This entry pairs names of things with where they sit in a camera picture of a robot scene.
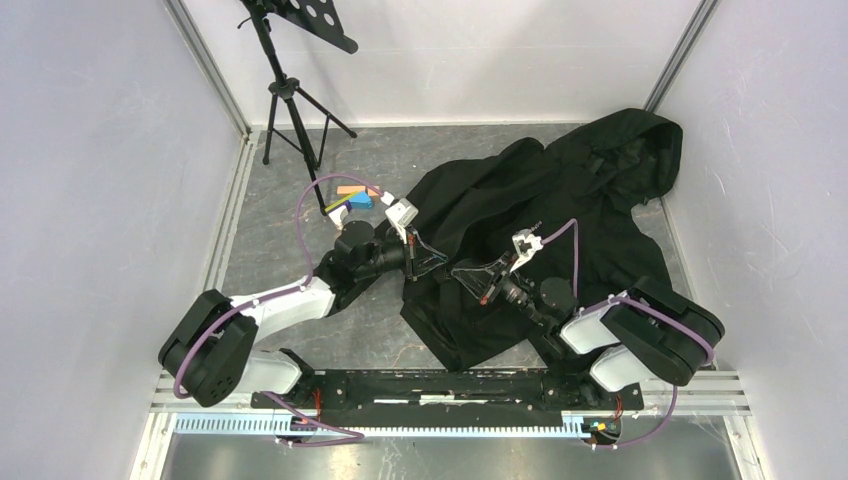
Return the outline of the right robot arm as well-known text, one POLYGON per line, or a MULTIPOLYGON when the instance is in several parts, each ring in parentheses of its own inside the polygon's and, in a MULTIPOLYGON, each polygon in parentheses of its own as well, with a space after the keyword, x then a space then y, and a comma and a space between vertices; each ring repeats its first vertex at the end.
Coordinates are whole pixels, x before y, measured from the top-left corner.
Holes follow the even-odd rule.
POLYGON ((583 375, 577 392, 591 408, 650 378, 688 385, 712 363, 725 335, 717 316, 650 277, 581 307, 568 281, 534 283, 517 262, 511 254, 488 264, 463 262, 450 275, 481 307, 511 305, 531 321, 531 345, 550 370, 583 375))

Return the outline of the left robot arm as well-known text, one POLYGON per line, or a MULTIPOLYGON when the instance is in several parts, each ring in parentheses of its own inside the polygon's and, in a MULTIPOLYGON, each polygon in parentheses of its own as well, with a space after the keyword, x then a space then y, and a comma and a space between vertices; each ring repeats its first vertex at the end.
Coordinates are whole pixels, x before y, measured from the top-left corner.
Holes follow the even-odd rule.
POLYGON ((302 407, 313 397, 313 379, 291 355, 260 352, 256 344, 345 309, 386 272, 398 270, 417 280, 447 260, 412 227, 379 235, 370 223, 352 221, 310 276, 252 295, 201 293, 160 348, 158 361, 173 375, 178 397, 202 407, 217 405, 238 389, 272 390, 288 406, 302 407))

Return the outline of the black hooded jacket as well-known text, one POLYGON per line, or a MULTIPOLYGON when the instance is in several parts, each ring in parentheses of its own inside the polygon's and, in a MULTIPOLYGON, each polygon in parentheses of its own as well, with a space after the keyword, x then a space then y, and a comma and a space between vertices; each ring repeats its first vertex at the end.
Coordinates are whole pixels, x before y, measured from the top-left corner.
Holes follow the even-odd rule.
POLYGON ((408 192, 418 209, 413 224, 450 266, 494 261, 514 233, 533 228, 547 245, 520 274, 575 281, 585 305, 642 277, 670 285, 660 246, 632 211, 672 189, 683 138, 678 123, 631 108, 550 144, 527 137, 494 156, 453 160, 408 192))

